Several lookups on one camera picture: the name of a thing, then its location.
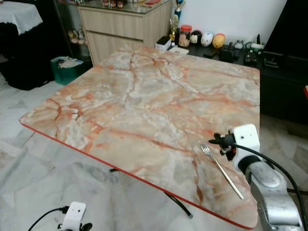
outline yellow ball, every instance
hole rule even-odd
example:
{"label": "yellow ball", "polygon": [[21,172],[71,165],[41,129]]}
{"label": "yellow ball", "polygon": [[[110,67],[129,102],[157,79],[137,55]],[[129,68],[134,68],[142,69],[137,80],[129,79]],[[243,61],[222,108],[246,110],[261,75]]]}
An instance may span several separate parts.
{"label": "yellow ball", "polygon": [[213,47],[216,49],[221,48],[226,41],[226,37],[224,34],[216,34],[213,38]]}

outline fork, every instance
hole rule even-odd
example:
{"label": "fork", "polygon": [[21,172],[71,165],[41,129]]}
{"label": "fork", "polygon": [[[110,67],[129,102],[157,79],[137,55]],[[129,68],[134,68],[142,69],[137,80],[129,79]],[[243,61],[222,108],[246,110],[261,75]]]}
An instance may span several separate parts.
{"label": "fork", "polygon": [[231,185],[231,187],[233,188],[233,190],[236,192],[236,194],[239,196],[239,198],[241,198],[242,200],[244,199],[243,195],[241,194],[241,192],[238,190],[238,188],[235,186],[235,184],[232,182],[232,180],[230,179],[230,177],[228,176],[228,174],[225,172],[225,170],[223,170],[222,166],[218,163],[218,161],[216,160],[216,158],[214,156],[212,156],[211,150],[209,149],[209,147],[204,144],[204,143],[200,143],[200,147],[202,152],[209,156],[218,166],[218,168],[220,169],[221,173],[224,175],[224,177],[226,178],[226,180],[229,182],[229,184]]}

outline tiled floor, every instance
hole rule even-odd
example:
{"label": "tiled floor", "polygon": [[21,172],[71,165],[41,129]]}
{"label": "tiled floor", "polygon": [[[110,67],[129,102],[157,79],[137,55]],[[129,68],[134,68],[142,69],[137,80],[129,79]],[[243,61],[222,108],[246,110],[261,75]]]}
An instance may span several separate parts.
{"label": "tiled floor", "polygon": [[[0,76],[0,231],[28,229],[49,209],[72,201],[87,204],[83,222],[92,231],[242,230],[187,205],[193,219],[161,191],[79,152],[23,128],[18,119],[62,86],[51,82],[31,91],[11,88]],[[308,190],[308,129],[261,116],[261,150]],[[54,212],[33,230],[56,230]]]}

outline black stand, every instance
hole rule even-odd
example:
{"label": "black stand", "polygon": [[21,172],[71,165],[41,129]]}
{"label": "black stand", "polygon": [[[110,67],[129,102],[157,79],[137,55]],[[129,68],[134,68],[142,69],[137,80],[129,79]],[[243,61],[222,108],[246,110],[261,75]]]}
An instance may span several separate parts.
{"label": "black stand", "polygon": [[[115,168],[111,168],[109,169],[109,173],[112,172],[118,172],[119,170],[115,169]],[[190,213],[190,211],[188,211],[188,209],[185,207],[185,205],[183,205],[177,198],[175,198],[174,196],[169,195],[168,193],[165,193],[171,200],[173,200],[175,203],[178,204],[178,206],[181,207],[181,209],[183,209],[183,211],[187,214],[187,216],[191,219],[193,218],[193,215]]]}

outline fork handle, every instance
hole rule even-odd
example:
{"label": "fork handle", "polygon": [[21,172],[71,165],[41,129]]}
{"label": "fork handle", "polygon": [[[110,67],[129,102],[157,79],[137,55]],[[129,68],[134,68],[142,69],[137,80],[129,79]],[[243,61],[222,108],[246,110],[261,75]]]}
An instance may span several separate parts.
{"label": "fork handle", "polygon": [[230,179],[230,177],[228,176],[228,174],[225,172],[225,170],[223,170],[222,166],[218,163],[218,161],[215,159],[215,157],[212,156],[212,160],[214,160],[214,162],[216,163],[216,165],[218,166],[218,168],[220,169],[220,171],[222,172],[222,174],[224,175],[224,177],[226,178],[226,180],[229,182],[229,184],[231,185],[231,187],[233,188],[233,190],[236,192],[236,194],[239,196],[239,198],[241,198],[242,200],[244,199],[243,195],[241,194],[241,192],[238,190],[238,188],[235,186],[235,184],[232,182],[232,180]]}

